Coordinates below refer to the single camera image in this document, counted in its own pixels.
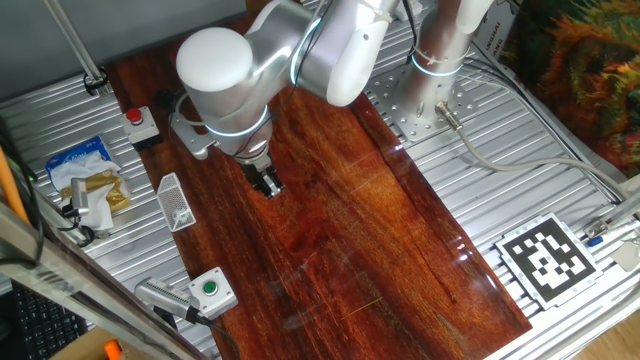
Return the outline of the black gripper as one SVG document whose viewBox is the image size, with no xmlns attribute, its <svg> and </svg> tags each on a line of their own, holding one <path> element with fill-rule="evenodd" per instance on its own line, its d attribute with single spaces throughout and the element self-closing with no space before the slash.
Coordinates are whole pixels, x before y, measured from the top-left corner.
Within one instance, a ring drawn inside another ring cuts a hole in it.
<svg viewBox="0 0 640 360">
<path fill-rule="evenodd" d="M 253 188 L 260 191 L 267 199 L 277 196 L 284 189 L 273 165 L 259 170 L 254 164 L 242 164 L 241 169 Z"/>
</svg>

